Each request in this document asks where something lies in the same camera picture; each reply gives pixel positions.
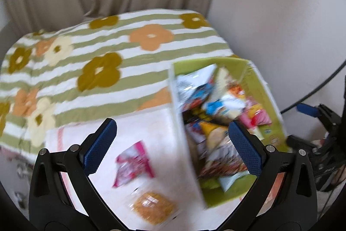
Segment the flower pattern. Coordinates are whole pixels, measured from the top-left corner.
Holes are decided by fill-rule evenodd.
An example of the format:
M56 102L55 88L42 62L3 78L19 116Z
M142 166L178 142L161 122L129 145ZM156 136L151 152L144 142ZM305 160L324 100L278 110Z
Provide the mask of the flower pattern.
M55 66L60 60L67 58L73 51L72 39L69 36L61 36L54 39L44 58L49 62L49 66Z
M47 130L55 128L54 110L55 104L44 97L37 102L36 110L27 117L32 146L39 147L44 141Z
M15 116L26 117L36 110L38 89L33 89L29 93L20 89L14 98L12 114Z
M8 72L12 74L15 71L23 69L27 63L29 63L31 55L31 49L25 49L24 47L17 47L14 53L10 57Z
M52 37L48 40L40 40L38 43L36 43L36 56L40 57L45 54L49 47L51 47L54 40L56 40L56 37Z
M161 44L172 41L174 35L159 24L145 25L130 34L130 42L139 42L147 51L157 50Z
M119 20L118 15L109 16L109 17L105 17L101 19L95 19L89 23L89 28L99 29L103 26L114 26L115 24L117 24L118 20Z
M116 52L93 58L83 67L83 73L77 80L79 91L114 85L120 79L117 67L121 63L122 58Z
M155 107L155 106L160 106L163 104L168 104L171 103L172 99L171 99L171 94L168 91L167 87L164 87L162 89L160 89L157 93L155 93L154 98L144 102L138 109L139 110L143 110L143 109L147 109L147 108L151 108L151 107Z
M6 123L6 115L10 111L10 102L0 102L0 136L3 133Z
M40 36L40 35L42 35L42 34L44 34L44 29L40 29L38 32L33 32L32 33L32 36L34 37L34 36Z
M188 29L198 29L200 27L210 27L203 15L199 13L185 13L180 15L182 24Z

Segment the white wall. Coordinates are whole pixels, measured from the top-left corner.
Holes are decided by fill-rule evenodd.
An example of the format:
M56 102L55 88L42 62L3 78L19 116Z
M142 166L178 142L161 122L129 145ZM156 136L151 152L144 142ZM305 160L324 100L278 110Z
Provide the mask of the white wall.
M252 60L280 109L327 78L346 58L346 0L213 0L208 20L233 51ZM343 70L315 96L341 114ZM283 115L287 130L311 139L324 135L317 120Z

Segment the snack package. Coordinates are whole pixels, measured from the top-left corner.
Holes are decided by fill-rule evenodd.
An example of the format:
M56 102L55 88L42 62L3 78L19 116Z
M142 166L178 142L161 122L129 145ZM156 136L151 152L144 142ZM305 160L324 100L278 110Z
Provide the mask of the snack package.
M130 208L157 230L179 214L174 201L157 187L140 187L131 195Z
M256 135L259 140L263 140L264 139L264 137L263 137L260 129L258 128L258 126L255 126L254 128L248 128L247 131L250 132L253 135Z
M245 106L244 101L226 94L215 102L204 103L202 109L205 110L207 115L226 124L236 119L243 112Z
M205 158L205 156L207 155L206 138L198 122L194 121L189 124L186 124L185 129L187 133L189 134L189 136L197 144L198 158L200 160Z
M232 176L219 177L218 180L222 190L226 192L238 178L241 178L248 174L250 174L249 171L244 170L244 171L237 172L235 175L232 175Z
M263 108L263 106L260 103L256 102L252 97L248 97L247 99L246 114L248 118L251 120L251 124L253 126L272 123L272 120L270 119L267 111Z
M199 177L230 176L247 170L246 165L228 137L228 128L199 122L206 138L208 156Z
M228 94L233 95L235 98L238 98L242 100L243 102L246 102L246 95L244 89L241 87L240 84L234 82L228 86L227 90Z
M213 88L216 64L209 65L187 75L176 77L179 110L184 112L202 104Z
M124 185L141 174L147 174L151 178L154 177L142 141L138 141L130 148L127 148L117 156L115 161L118 172L113 187Z
M211 153L217 146L219 146L225 140L227 142L228 127L208 123L206 121L200 121L198 122L198 124L207 138L208 153Z
M228 70L225 67L220 67L216 76L215 76L215 85L210 94L208 102L214 102L219 100L228 89L228 86L233 82L233 78L229 74Z

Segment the striped blanket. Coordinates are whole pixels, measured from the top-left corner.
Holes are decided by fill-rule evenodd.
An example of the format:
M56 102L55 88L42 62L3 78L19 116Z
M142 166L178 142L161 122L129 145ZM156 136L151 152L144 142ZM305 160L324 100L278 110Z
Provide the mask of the striped blanket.
M194 11L138 11L27 34L1 66L0 144L37 155L49 130L169 103L172 62L230 55Z

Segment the cream flower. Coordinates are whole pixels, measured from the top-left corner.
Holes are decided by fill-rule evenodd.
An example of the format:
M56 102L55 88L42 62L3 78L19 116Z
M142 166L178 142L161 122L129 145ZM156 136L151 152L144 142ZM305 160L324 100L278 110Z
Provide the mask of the cream flower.
M55 66L60 60L67 58L72 50L73 45L71 37L57 37L44 54L44 58L49 62L49 66Z
M55 104L44 97L37 102L36 110L27 117L31 144L34 147L43 143L47 130L55 128L54 110Z

